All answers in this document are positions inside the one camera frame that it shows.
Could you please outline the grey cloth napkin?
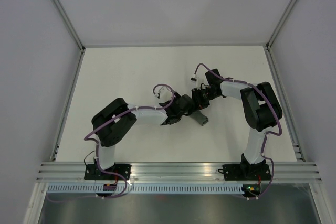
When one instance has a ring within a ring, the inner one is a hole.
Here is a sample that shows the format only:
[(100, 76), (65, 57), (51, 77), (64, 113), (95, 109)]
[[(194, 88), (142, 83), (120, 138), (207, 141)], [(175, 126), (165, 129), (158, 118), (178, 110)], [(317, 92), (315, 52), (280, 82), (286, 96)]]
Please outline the grey cloth napkin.
[(204, 126), (209, 122), (208, 117), (205, 116), (201, 111), (195, 111), (190, 114), (190, 118), (195, 120), (200, 126)]

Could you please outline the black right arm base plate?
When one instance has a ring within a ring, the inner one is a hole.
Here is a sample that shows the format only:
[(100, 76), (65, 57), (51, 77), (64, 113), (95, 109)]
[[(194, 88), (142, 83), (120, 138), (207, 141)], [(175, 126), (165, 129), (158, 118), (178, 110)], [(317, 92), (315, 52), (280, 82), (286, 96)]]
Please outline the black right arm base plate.
[(270, 181), (271, 171), (266, 163), (260, 164), (228, 164), (217, 170), (225, 181)]

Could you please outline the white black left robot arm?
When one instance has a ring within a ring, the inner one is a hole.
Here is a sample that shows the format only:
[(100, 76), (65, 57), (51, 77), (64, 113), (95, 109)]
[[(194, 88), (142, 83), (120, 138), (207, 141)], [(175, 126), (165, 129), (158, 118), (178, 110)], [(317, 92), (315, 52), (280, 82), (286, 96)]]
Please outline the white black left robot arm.
[(99, 165), (96, 173), (104, 180), (114, 176), (115, 146), (135, 125), (172, 125), (182, 116), (190, 115), (196, 105), (188, 95), (173, 94), (171, 100), (156, 106), (135, 106), (117, 98), (97, 113), (91, 120), (97, 136)]

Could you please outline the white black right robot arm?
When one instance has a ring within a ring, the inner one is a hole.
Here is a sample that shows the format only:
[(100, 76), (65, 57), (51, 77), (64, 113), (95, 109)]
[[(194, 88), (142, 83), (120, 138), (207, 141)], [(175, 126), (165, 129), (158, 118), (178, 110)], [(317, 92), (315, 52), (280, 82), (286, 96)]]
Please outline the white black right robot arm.
[(269, 82), (251, 84), (233, 78), (223, 78), (217, 69), (205, 73), (207, 84), (200, 83), (197, 75), (191, 79), (195, 88), (191, 90), (197, 110), (210, 105), (210, 101), (219, 97), (231, 97), (240, 100), (244, 116), (249, 125), (249, 136), (245, 151), (242, 153), (236, 173), (244, 179), (268, 172), (264, 149), (267, 136), (280, 136), (282, 108)]

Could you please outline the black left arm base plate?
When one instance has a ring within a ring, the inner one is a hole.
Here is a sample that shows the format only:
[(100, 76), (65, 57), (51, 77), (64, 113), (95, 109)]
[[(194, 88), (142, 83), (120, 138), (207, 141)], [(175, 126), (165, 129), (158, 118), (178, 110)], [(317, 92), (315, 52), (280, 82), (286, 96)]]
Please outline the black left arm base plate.
[(86, 167), (84, 180), (87, 181), (123, 181), (129, 180), (131, 175), (131, 164), (114, 164), (111, 168), (108, 168), (102, 172), (97, 165), (97, 162), (93, 160), (92, 164), (88, 164), (86, 159), (96, 151), (91, 151), (84, 159), (83, 163)]

